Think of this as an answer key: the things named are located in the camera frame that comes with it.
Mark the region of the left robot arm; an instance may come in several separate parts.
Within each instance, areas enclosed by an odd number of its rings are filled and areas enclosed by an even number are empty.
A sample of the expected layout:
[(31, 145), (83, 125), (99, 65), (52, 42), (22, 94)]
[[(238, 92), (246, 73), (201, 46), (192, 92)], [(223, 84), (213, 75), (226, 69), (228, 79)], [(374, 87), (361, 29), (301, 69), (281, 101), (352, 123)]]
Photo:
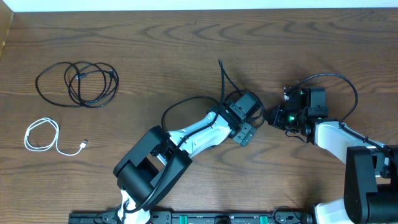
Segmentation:
[(154, 126), (113, 170), (121, 190), (120, 223), (147, 223), (150, 210), (177, 183), (193, 157), (228, 138), (245, 146), (256, 132), (251, 125), (258, 106), (231, 103), (213, 107), (186, 128), (166, 131)]

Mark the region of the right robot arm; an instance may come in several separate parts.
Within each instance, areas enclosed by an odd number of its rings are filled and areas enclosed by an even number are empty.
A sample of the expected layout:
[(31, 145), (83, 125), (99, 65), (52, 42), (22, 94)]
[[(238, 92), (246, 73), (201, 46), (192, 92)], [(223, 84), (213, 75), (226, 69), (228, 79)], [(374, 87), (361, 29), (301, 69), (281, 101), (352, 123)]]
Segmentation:
[(325, 149), (345, 165), (343, 198), (314, 206), (302, 223), (397, 223), (397, 146), (329, 118), (326, 107), (280, 105), (264, 117), (287, 136)]

